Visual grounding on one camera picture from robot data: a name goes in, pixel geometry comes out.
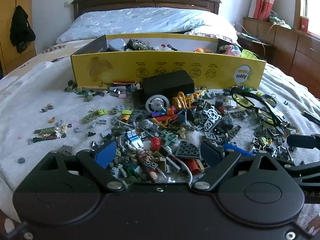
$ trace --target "silver gear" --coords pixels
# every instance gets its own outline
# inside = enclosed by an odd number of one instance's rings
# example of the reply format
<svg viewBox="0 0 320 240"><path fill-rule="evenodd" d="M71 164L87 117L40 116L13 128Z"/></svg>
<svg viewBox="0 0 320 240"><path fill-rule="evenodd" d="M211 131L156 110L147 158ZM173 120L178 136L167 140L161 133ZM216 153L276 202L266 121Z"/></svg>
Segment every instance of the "silver gear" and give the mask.
<svg viewBox="0 0 320 240"><path fill-rule="evenodd" d="M151 114L154 111L160 111L162 107L167 108L169 104L169 100L165 96L154 95L146 101L146 110Z"/></svg>

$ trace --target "yellow cardboard box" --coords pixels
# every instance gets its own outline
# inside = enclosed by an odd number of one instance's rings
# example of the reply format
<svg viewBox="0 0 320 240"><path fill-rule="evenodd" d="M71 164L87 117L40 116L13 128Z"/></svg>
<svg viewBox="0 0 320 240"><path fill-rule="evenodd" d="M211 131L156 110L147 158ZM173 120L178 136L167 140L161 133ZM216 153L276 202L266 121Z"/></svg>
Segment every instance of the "yellow cardboard box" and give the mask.
<svg viewBox="0 0 320 240"><path fill-rule="evenodd" d="M107 52L108 42L139 39L151 47L170 44L179 51ZM136 81L177 70L186 70L195 86L222 89L244 84L259 87L266 62L222 54L192 52L197 48L216 52L230 43L209 37L169 33L137 33L102 36L71 55L80 87L105 87L112 81Z"/></svg>

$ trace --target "black box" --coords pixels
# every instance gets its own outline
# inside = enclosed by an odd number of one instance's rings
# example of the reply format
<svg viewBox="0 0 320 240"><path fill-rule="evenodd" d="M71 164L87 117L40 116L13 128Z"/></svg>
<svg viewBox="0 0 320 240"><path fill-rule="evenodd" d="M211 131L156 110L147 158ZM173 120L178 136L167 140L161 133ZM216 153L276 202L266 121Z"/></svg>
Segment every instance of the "black box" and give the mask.
<svg viewBox="0 0 320 240"><path fill-rule="evenodd" d="M142 80L145 99L163 95L171 101L178 92L185 95L195 92L195 83L185 70L147 77Z"/></svg>

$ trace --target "light blue floral bedding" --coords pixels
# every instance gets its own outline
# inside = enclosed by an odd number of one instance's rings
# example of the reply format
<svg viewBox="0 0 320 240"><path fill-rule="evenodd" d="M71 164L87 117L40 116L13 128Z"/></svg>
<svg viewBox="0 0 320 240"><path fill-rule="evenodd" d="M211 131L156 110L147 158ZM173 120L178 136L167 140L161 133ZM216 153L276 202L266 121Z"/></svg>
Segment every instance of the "light blue floral bedding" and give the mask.
<svg viewBox="0 0 320 240"><path fill-rule="evenodd" d="M236 30L222 16L202 10L162 7L85 13L57 39L57 44L105 34L186 32L200 26L210 26L207 34L237 40Z"/></svg>

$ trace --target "circular icon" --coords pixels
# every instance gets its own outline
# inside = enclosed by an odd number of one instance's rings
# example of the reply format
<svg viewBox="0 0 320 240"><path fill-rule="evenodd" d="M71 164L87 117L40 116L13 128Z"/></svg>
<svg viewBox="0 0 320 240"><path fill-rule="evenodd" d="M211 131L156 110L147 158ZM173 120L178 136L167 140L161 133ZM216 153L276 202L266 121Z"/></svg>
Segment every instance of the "circular icon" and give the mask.
<svg viewBox="0 0 320 240"><path fill-rule="evenodd" d="M200 77L200 75L201 75L201 70L200 69L198 69L198 68L191 69L191 71L190 71L190 77L191 78L198 78L198 77Z"/></svg>
<svg viewBox="0 0 320 240"><path fill-rule="evenodd" d="M166 74L167 71L164 67L158 67L155 70L155 75L161 75L161 74Z"/></svg>
<svg viewBox="0 0 320 240"><path fill-rule="evenodd" d="M215 69L211 68L209 69L206 73L205 73L205 77L212 79L217 75L217 72L215 71Z"/></svg>
<svg viewBox="0 0 320 240"><path fill-rule="evenodd" d="M148 74L149 74L149 71L145 67L139 67L136 70L137 77L143 78L143 77L148 76Z"/></svg>
<svg viewBox="0 0 320 240"><path fill-rule="evenodd" d="M176 71L180 71L180 70L183 70L182 67L176 67L174 70L172 70L172 72L176 72Z"/></svg>
<svg viewBox="0 0 320 240"><path fill-rule="evenodd" d="M237 84L244 83L251 74L251 68L248 65L240 66L234 73L233 79Z"/></svg>

